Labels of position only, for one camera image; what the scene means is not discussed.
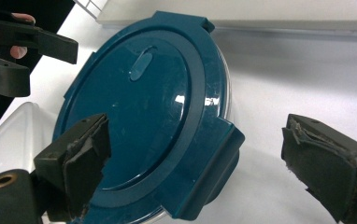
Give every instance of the teal plastic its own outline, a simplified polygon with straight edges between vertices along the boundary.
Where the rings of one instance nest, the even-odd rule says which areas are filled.
[[[227,74],[205,18],[157,12],[94,53],[54,138],[107,113],[112,157],[83,223],[195,219],[234,171],[244,135],[225,120]]]

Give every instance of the teal lid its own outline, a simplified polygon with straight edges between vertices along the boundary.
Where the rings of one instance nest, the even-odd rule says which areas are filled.
[[[84,223],[195,219],[236,167],[243,134],[205,18],[157,12],[108,40],[65,95],[54,137],[107,113],[111,159]]]

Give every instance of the dark background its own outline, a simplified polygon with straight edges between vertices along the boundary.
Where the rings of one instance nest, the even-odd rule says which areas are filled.
[[[74,4],[72,0],[0,0],[0,10],[30,14],[36,18],[36,26],[56,33]],[[40,57],[36,49],[28,49],[26,56],[16,63],[33,71]],[[0,95],[0,118],[12,100]]]

